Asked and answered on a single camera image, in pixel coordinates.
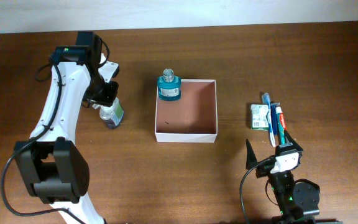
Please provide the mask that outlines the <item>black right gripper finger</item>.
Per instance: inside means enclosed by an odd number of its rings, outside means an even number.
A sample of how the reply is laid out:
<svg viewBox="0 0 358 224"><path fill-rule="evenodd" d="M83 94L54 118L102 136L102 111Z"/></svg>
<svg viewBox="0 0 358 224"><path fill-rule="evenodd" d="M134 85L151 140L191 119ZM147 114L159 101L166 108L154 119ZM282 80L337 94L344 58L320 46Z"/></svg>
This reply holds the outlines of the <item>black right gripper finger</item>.
<svg viewBox="0 0 358 224"><path fill-rule="evenodd" d="M246 169L250 170L251 168L255 167L258 164L258 160L255 156L254 150L248 139L246 139L246 151L247 151Z"/></svg>
<svg viewBox="0 0 358 224"><path fill-rule="evenodd" d="M287 130L284 130L284 134L288 143L286 143L284 147L285 152L296 151L296 152L303 152L303 148L290 136Z"/></svg>

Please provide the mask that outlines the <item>purple foaming soap pump bottle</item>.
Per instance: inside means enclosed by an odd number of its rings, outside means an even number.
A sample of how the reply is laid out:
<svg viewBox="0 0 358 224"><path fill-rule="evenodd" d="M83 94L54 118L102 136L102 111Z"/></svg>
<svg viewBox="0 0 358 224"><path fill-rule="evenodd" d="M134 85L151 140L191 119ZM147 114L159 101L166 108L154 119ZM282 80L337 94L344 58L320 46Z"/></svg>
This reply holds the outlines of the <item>purple foaming soap pump bottle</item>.
<svg viewBox="0 0 358 224"><path fill-rule="evenodd" d="M121 125L124 117L124 110L118 97L114 99L111 106L94 104L92 107L94 109L99 109L99 116L109 129L116 129Z"/></svg>

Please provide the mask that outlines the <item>green white wipes packet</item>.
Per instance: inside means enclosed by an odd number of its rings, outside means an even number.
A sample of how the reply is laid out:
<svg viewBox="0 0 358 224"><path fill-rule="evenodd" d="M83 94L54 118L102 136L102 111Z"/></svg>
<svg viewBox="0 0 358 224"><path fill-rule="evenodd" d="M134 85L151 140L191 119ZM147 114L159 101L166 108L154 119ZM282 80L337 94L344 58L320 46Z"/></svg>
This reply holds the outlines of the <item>green white wipes packet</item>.
<svg viewBox="0 0 358 224"><path fill-rule="evenodd" d="M258 105L251 104L251 129L253 130L269 130L269 122L267 120L267 115L269 112L269 108L267 105Z"/></svg>

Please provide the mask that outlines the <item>blue Listerine mouthwash bottle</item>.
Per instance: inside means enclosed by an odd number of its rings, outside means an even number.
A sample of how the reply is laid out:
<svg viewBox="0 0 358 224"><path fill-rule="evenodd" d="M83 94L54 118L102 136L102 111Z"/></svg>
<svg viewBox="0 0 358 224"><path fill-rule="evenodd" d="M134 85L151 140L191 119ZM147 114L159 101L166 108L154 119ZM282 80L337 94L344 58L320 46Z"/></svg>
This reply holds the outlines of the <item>blue Listerine mouthwash bottle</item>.
<svg viewBox="0 0 358 224"><path fill-rule="evenodd" d="M164 101L176 101L181 98L181 78L174 71L166 68L157 78L158 97Z"/></svg>

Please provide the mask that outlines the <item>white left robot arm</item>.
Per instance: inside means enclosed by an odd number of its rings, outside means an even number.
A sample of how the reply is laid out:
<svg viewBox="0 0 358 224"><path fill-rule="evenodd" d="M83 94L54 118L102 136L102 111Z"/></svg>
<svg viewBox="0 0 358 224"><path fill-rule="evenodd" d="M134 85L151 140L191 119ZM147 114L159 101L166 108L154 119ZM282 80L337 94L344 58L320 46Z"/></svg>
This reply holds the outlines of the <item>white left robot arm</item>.
<svg viewBox="0 0 358 224"><path fill-rule="evenodd" d="M28 141L14 148L30 196L49 204L66 223L105 223L88 194L90 170L76 147L76 125L93 79L86 65L52 64L52 82L41 117Z"/></svg>

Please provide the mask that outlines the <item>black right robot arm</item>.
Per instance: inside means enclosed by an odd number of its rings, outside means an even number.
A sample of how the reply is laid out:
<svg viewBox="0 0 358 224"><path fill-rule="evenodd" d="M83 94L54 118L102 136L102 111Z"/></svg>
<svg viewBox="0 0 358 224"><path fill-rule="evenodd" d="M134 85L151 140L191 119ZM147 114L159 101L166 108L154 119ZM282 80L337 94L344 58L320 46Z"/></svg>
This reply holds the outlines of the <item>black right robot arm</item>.
<svg viewBox="0 0 358 224"><path fill-rule="evenodd" d="M300 164L303 148L284 131L285 144L275 148L275 154L258 161L249 141L246 141L246 169L240 187L240 199L243 199L242 189L246 177L254 170L256 177L267 177L271 185L280 215L272 218L272 223L316 223L315 216L319 215L318 184L307 180L295 180L292 170Z"/></svg>

